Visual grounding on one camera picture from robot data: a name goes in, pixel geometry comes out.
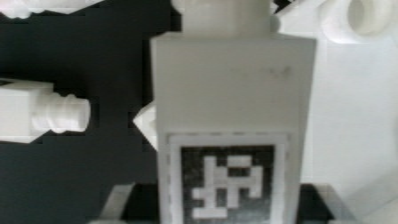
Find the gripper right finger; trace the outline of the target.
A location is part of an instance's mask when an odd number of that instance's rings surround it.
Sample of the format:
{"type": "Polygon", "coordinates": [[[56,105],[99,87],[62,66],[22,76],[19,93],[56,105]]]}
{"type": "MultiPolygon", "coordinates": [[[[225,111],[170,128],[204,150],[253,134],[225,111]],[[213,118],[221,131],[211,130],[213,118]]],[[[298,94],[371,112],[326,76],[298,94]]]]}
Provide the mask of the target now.
{"type": "Polygon", "coordinates": [[[328,184],[300,185],[298,224],[358,224],[328,184]]]}

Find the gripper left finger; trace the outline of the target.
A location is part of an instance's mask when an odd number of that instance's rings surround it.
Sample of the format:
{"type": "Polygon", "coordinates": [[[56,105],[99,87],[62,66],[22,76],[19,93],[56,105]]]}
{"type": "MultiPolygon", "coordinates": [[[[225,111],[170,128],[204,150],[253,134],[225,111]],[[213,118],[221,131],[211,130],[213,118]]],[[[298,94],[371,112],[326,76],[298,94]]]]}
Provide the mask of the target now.
{"type": "Polygon", "coordinates": [[[115,185],[99,216],[86,224],[157,224],[157,186],[154,184],[115,185]]]}

